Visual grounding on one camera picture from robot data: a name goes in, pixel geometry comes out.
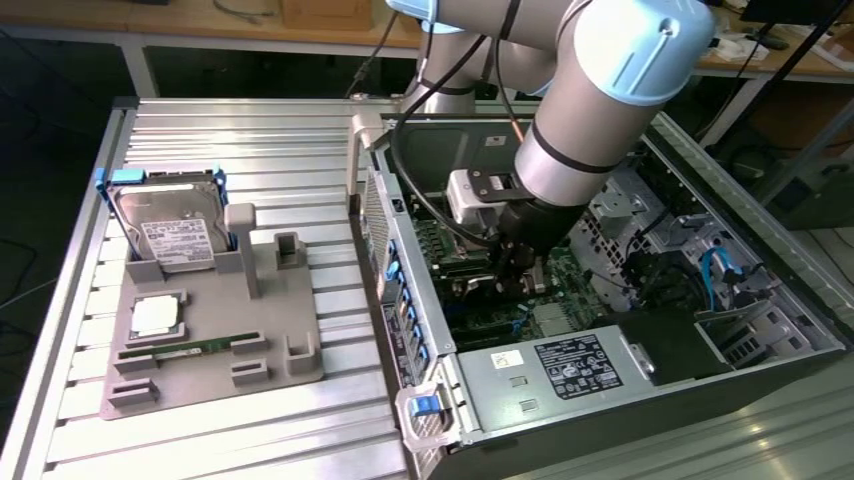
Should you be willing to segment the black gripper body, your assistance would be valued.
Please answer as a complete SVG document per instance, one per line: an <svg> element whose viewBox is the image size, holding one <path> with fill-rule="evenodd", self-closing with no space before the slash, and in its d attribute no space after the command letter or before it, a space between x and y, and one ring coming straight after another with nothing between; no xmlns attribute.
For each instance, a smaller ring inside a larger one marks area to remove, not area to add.
<svg viewBox="0 0 854 480"><path fill-rule="evenodd" d="M586 205L555 206L538 199L510 201L498 221L499 245L514 260L545 258L575 226Z"/></svg>

